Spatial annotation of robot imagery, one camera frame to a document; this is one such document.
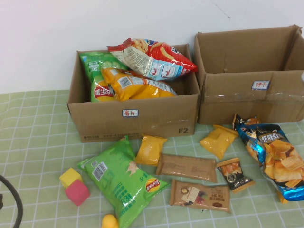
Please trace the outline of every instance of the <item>small yellow snack packet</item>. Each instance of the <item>small yellow snack packet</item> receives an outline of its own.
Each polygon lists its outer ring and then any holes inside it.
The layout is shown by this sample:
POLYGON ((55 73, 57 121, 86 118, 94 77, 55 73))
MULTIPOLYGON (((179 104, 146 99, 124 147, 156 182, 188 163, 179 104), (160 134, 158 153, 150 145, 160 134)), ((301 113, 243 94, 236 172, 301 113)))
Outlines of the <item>small yellow snack packet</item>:
POLYGON ((177 96, 168 84, 146 79, 131 70, 107 68, 101 73, 114 90, 114 97, 120 101, 177 96))
POLYGON ((238 133, 219 125, 213 125, 213 127, 215 130, 210 132, 210 134, 199 143, 206 150, 213 153, 219 159, 222 159, 226 149, 232 144, 233 140, 238 137, 238 133))
POLYGON ((143 134, 142 145, 136 156, 137 164, 158 165, 163 144, 168 139, 143 134))

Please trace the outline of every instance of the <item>open cardboard box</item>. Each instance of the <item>open cardboard box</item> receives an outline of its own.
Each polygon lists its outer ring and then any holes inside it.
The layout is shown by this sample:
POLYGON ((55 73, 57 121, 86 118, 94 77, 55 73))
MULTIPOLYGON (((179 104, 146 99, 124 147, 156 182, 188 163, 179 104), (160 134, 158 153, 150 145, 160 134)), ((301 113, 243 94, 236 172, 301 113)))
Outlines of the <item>open cardboard box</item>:
MULTIPOLYGON (((174 46, 191 60, 188 45, 174 46)), ((162 137, 194 134, 199 86, 194 73, 168 82, 175 97, 91 103, 91 85, 77 52, 68 109, 82 142, 130 139, 141 134, 162 137)))
POLYGON ((303 119, 300 27, 198 33, 194 56, 199 124, 230 124, 234 113, 258 115, 263 123, 303 119))

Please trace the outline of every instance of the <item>chocolate bar wrapper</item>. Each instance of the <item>chocolate bar wrapper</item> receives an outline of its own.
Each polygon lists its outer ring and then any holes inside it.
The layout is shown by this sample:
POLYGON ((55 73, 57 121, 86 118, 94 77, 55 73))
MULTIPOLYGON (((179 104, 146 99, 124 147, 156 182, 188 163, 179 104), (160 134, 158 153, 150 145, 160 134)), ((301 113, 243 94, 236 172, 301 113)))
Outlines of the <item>chocolate bar wrapper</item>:
POLYGON ((252 179, 244 176, 239 158, 220 162, 217 164, 217 168, 223 174, 225 181, 233 193, 242 191, 255 184, 252 179))
POLYGON ((172 181, 171 206, 219 210, 230 212, 230 190, 228 186, 204 186, 201 184, 172 181))
POLYGON ((189 177, 216 183, 215 169, 214 159, 161 154, 156 175, 189 177))
POLYGON ((263 175, 287 201, 304 200, 304 161, 280 126, 247 123, 236 114, 233 127, 263 175))

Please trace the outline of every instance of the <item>lay's logo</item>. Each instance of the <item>lay's logo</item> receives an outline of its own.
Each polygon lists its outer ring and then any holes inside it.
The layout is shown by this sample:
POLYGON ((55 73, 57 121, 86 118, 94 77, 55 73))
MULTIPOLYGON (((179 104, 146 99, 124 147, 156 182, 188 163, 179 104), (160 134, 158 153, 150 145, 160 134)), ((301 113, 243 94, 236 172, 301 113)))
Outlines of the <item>lay's logo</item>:
POLYGON ((160 188, 160 181, 156 178, 150 178, 146 182, 147 192, 154 192, 160 188))

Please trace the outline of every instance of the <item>pink toy block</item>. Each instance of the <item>pink toy block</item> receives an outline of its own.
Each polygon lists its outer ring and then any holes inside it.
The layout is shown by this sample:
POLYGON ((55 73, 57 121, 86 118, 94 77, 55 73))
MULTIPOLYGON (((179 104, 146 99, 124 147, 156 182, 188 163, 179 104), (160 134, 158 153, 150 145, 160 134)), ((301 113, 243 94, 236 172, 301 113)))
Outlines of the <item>pink toy block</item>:
POLYGON ((90 192, 86 185, 76 180, 66 188, 66 195, 76 206, 80 206, 90 196, 90 192))

